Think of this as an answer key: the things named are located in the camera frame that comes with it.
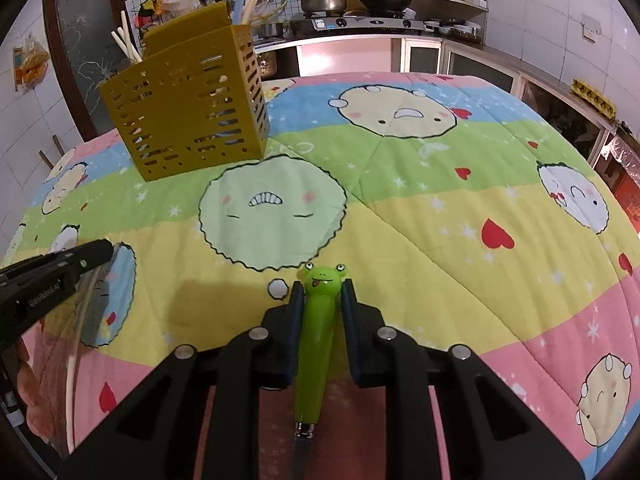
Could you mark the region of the gas stove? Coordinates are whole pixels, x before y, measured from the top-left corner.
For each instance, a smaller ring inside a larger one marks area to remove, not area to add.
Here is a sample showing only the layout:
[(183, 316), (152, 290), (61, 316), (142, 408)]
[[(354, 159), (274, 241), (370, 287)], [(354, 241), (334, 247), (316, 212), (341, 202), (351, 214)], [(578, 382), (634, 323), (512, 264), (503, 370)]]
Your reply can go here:
[(326, 16), (296, 18), (290, 21), (292, 33), (297, 36), (326, 34), (373, 34), (374, 32), (405, 32), (423, 35), (431, 32), (425, 24), (408, 18), (374, 18), (373, 16)]

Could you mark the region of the yellow egg tray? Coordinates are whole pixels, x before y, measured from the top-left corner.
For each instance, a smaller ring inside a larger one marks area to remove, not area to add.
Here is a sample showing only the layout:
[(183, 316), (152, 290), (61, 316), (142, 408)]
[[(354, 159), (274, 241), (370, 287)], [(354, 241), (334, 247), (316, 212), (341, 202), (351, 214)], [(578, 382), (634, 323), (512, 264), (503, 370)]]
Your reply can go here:
[(601, 116), (607, 120), (615, 120), (617, 108), (615, 104), (607, 99), (596, 89), (586, 84), (580, 79), (575, 78), (570, 85), (570, 91), (575, 96), (579, 96), (583, 101), (593, 107)]

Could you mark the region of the yellow perforated utensil holder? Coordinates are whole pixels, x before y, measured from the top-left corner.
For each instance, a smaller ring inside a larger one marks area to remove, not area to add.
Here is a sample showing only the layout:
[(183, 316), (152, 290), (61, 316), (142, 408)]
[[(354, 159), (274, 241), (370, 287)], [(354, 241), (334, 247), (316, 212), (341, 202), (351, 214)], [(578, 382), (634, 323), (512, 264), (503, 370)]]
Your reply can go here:
[(152, 27), (144, 45), (140, 62), (99, 86), (144, 180), (262, 157), (269, 119), (253, 37), (227, 3)]

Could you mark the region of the green frog handle utensil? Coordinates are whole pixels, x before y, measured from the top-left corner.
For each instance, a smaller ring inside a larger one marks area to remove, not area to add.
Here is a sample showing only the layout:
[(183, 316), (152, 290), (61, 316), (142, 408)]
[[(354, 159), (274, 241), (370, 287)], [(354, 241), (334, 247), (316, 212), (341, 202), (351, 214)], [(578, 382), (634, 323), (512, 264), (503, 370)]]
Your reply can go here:
[(315, 266), (308, 261), (300, 270), (304, 288), (302, 331), (294, 382), (294, 454), (291, 479), (305, 478), (314, 427), (318, 424), (333, 348), (337, 311), (347, 269)]

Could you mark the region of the kitchen counter cabinets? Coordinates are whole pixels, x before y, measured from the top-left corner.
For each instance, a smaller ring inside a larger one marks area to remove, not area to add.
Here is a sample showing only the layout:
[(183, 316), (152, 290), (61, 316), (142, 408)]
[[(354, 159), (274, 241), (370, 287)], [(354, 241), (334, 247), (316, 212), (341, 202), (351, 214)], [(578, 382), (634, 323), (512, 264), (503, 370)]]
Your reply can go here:
[(546, 116), (561, 102), (588, 122), (588, 162), (595, 165), (602, 148), (613, 140), (616, 125), (570, 92), (558, 78), (510, 54), (493, 48), (474, 48), (452, 40), (392, 34), (343, 35), (296, 39), (261, 39), (260, 54), (286, 51), (278, 61), (280, 77), (347, 72), (408, 73), (424, 70), (425, 51), (435, 57), (435, 72), (475, 75), (502, 88)]

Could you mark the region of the dark framed glass door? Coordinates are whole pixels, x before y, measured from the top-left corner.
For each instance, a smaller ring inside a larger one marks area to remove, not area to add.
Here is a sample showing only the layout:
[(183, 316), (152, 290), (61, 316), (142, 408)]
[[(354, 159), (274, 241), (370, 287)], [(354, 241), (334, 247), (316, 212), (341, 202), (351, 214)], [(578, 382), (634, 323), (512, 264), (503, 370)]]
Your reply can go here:
[(82, 140), (114, 128), (99, 85), (124, 66), (111, 32), (127, 0), (42, 0), (55, 76)]

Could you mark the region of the chopsticks in holder left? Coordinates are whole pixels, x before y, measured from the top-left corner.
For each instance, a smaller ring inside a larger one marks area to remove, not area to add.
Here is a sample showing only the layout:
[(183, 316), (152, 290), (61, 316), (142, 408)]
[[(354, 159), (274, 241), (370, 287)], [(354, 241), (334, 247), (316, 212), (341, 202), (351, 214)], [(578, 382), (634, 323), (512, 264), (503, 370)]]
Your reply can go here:
[(130, 63), (137, 64), (142, 62), (142, 57), (134, 46), (129, 35), (128, 20), (125, 10), (120, 12), (120, 25), (115, 30), (111, 31), (111, 36), (119, 49), (122, 50), (122, 53), (126, 55), (126, 58), (128, 58)]

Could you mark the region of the colourful cartoon quilt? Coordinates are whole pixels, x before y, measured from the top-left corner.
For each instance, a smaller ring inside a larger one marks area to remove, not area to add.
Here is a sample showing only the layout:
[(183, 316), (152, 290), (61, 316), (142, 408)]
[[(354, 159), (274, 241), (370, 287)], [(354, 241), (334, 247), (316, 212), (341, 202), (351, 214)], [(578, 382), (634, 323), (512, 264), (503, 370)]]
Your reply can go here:
[(208, 349), (343, 263), (421, 344), (465, 342), (593, 478), (639, 419), (639, 239), (548, 122), (471, 76), (265, 86), (265, 157), (145, 181), (117, 132), (67, 152), (6, 260), (115, 260), (25, 337), (28, 426), (65, 452), (176, 344)]

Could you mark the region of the black wok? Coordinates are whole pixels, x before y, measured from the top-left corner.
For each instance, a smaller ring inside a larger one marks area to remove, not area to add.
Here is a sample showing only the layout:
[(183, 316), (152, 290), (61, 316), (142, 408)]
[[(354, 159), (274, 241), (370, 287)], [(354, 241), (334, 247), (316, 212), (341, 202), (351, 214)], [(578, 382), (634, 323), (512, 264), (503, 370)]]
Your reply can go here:
[(371, 16), (401, 15), (411, 0), (359, 0)]

